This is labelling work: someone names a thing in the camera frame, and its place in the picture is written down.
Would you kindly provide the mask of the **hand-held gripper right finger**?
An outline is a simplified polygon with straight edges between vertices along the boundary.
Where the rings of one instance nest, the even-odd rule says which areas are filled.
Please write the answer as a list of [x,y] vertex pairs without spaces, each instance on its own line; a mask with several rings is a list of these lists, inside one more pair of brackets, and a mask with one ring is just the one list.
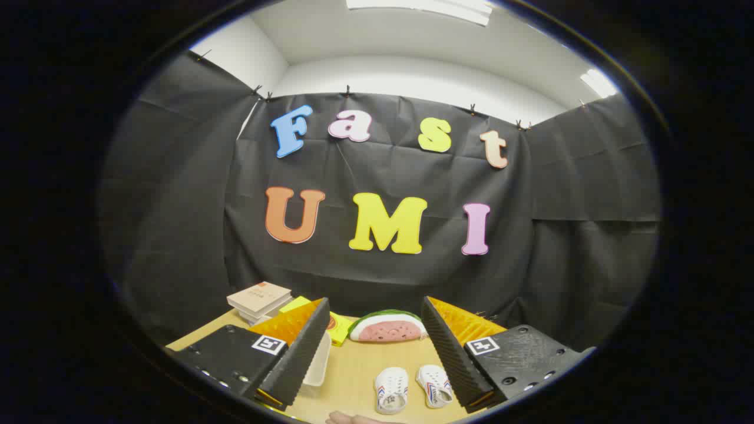
[[422,322],[468,413],[509,402],[549,384],[595,351],[576,351],[528,324],[504,328],[431,296],[422,301]]

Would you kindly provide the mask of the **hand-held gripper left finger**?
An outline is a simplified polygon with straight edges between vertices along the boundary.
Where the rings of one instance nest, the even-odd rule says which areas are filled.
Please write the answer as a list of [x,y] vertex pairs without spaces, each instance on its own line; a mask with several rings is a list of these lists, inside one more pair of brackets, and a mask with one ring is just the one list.
[[254,325],[231,310],[165,350],[219,392],[283,412],[296,400],[329,322],[326,297]]

